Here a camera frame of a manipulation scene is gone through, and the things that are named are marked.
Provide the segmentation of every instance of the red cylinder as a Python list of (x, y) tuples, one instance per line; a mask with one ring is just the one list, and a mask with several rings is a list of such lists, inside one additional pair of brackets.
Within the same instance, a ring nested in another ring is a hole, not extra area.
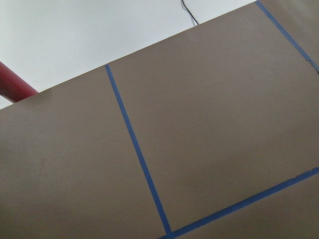
[(38, 91), (0, 61), (0, 95), (15, 103), (37, 93)]

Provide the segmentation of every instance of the black wire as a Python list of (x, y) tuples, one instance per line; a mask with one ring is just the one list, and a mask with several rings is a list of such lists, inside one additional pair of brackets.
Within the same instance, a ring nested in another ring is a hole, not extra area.
[(184, 8), (186, 9), (186, 11), (189, 13), (189, 15), (191, 16), (191, 18), (194, 19), (194, 21), (196, 22), (197, 25), (199, 25), (198, 21), (196, 20), (196, 18), (193, 16), (193, 14), (191, 14), (190, 10), (186, 7), (184, 0), (181, 0), (181, 3), (183, 4)]

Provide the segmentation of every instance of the white surface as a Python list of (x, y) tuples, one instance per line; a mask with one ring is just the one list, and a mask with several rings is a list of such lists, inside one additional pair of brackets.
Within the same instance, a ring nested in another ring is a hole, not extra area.
[[(184, 0), (203, 23), (253, 0)], [(43, 91), (193, 27), (180, 0), (0, 0), (0, 60)], [(0, 97), (0, 109), (10, 104)]]

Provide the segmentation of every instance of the brown surface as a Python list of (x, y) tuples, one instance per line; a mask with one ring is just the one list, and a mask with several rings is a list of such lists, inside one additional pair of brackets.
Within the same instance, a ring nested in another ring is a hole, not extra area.
[(319, 75), (255, 3), (110, 67), (173, 230), (319, 165)]
[(164, 231), (104, 67), (0, 111), (1, 239)]
[(319, 65), (319, 1), (260, 0), (260, 2)]
[(316, 175), (178, 239), (318, 239), (318, 185)]

